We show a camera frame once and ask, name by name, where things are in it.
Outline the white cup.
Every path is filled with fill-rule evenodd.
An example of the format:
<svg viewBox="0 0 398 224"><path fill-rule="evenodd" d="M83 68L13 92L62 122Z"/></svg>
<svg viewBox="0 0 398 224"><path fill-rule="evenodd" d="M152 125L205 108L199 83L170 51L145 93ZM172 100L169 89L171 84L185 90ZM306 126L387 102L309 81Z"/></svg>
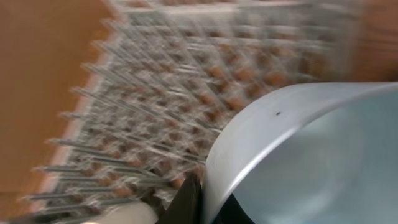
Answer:
<svg viewBox="0 0 398 224"><path fill-rule="evenodd" d="M155 211L144 202L133 202L100 215L82 224L155 224Z"/></svg>

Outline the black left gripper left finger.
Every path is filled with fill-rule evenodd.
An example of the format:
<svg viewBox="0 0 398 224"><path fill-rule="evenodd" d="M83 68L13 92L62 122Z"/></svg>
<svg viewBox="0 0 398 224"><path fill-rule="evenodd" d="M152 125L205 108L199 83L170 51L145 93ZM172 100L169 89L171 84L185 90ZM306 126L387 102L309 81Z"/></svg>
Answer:
<svg viewBox="0 0 398 224"><path fill-rule="evenodd" d="M199 224L202 205L202 188L196 174L190 174L165 213L155 224Z"/></svg>

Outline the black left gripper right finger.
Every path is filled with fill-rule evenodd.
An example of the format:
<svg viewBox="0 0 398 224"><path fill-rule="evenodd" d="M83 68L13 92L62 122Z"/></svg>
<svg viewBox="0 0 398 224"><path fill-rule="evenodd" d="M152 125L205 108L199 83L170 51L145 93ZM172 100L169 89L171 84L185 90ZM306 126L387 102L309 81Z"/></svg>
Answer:
<svg viewBox="0 0 398 224"><path fill-rule="evenodd" d="M217 214L213 224L254 224L231 194Z"/></svg>

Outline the light blue bowl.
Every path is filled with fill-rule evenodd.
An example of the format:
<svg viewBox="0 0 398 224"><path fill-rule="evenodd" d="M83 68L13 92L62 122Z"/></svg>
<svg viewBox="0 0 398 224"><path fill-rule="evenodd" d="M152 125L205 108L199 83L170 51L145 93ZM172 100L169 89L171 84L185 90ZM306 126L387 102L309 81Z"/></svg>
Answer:
<svg viewBox="0 0 398 224"><path fill-rule="evenodd" d="M238 113L206 161L203 223L396 223L397 83L306 83Z"/></svg>

